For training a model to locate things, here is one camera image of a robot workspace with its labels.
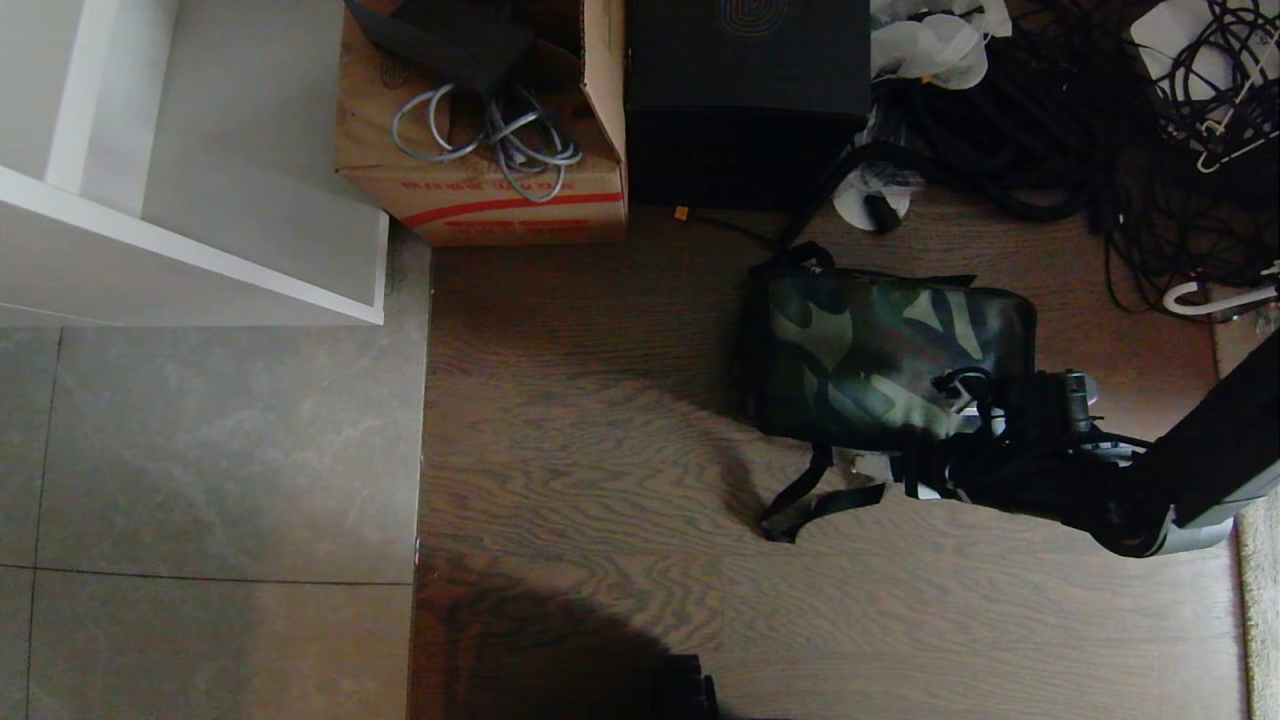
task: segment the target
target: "cardboard box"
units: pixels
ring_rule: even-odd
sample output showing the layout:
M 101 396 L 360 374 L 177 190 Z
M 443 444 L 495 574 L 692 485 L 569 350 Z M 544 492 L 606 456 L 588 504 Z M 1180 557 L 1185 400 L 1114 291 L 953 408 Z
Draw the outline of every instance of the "cardboard box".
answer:
M 385 10 L 387 3 L 366 3 Z M 452 163 L 429 163 L 402 152 L 390 137 L 396 111 L 439 81 L 374 46 L 346 14 L 338 97 L 337 170 L 388 213 L 435 246 L 541 245 L 622 240 L 627 222 L 626 123 L 622 79 L 626 61 L 625 0 L 582 0 L 582 59 L 540 44 L 517 70 L 521 82 L 559 127 L 582 147 L 564 186 L 535 204 L 511 188 L 481 146 Z M 462 145 L 480 126 L 479 101 L 447 96 L 436 126 Z M 425 123 L 406 118 L 401 136 L 412 147 L 440 152 Z M 527 176 L 543 193 L 553 173 Z

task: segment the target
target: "red stripe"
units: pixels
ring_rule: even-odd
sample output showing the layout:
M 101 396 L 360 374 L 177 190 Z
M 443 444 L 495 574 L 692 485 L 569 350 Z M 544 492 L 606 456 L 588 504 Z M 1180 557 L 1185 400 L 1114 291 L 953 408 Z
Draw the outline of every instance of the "red stripe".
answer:
M 470 215 L 471 213 L 484 213 L 485 210 L 511 210 L 515 208 L 538 208 L 545 205 L 586 205 L 591 202 L 617 202 L 622 200 L 621 192 L 598 192 L 594 195 L 557 195 L 547 202 L 534 202 L 524 197 L 511 197 L 507 200 L 485 200 L 481 202 L 463 202 L 462 205 L 451 205 L 448 208 L 436 208 L 435 210 L 428 210 L 425 213 L 417 213 L 416 215 L 410 215 L 407 218 L 401 218 L 406 225 L 411 228 L 421 227 L 435 220 L 443 220 L 444 218 L 453 218 L 457 215 Z

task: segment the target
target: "white shelf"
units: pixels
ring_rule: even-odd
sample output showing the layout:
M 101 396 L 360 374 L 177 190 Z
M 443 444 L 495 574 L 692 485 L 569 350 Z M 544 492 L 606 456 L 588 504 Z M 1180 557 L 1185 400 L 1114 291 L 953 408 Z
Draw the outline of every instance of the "white shelf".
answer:
M 380 323 L 388 218 L 333 173 L 342 13 L 0 0 L 0 324 Z

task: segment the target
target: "wooden floor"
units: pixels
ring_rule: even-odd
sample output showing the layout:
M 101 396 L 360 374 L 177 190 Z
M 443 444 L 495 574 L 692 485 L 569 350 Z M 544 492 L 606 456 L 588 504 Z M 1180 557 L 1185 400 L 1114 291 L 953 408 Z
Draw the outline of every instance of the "wooden floor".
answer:
M 1155 437 L 1213 382 L 1203 327 L 1111 306 L 1083 220 L 1023 225 L 931 188 L 890 236 L 827 213 L 808 237 L 846 265 L 1027 295 L 1039 365 L 1097 375 L 1107 429 Z M 762 496 L 808 460 L 726 416 L 739 286 L 763 258 L 653 209 L 625 245 L 436 254 L 416 719 L 650 717 L 667 651 L 701 655 L 735 717 L 1243 716 L 1230 546 L 1132 561 L 900 492 L 795 547 L 756 537 Z

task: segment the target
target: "black strap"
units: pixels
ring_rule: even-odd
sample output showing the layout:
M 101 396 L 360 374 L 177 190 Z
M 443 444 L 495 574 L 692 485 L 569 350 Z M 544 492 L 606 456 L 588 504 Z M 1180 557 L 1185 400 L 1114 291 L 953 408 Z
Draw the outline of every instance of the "black strap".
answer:
M 795 544 L 796 536 L 800 534 L 800 529 L 809 523 L 819 518 L 826 518 L 827 515 L 844 512 L 845 510 L 876 505 L 884 497 L 883 484 L 837 489 L 819 496 L 809 511 L 805 512 L 799 521 L 792 523 L 786 528 L 774 527 L 773 520 L 778 515 L 786 512 L 817 489 L 818 482 L 822 480 L 822 477 L 833 464 L 835 459 L 831 446 L 817 442 L 813 443 L 813 456 L 809 459 L 809 469 L 801 473 L 795 482 L 786 487 L 786 489 L 780 492 L 778 496 L 773 498 L 773 502 L 769 503 L 764 515 L 760 516 L 760 530 L 764 533 L 764 539 L 769 542 Z

